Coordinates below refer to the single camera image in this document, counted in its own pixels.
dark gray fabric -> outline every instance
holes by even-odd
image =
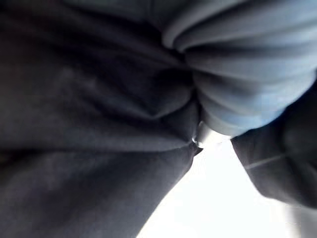
[[[0,237],[135,237],[196,152],[191,73],[152,27],[58,0],[0,29]]]
[[[262,195],[317,208],[316,103],[315,84],[278,120],[232,141]]]

clothing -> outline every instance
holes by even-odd
[[[1,236],[135,237],[197,151],[184,56],[149,22],[59,0],[10,0],[0,17]],[[316,207],[315,92],[233,140],[265,196]]]

bright white background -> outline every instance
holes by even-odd
[[[300,238],[288,210],[256,191],[228,141],[194,159],[138,238]]]

light blue fabric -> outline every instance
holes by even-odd
[[[311,87],[316,13],[315,0],[211,0],[170,21],[163,43],[185,54],[211,129],[236,136],[261,127]]]

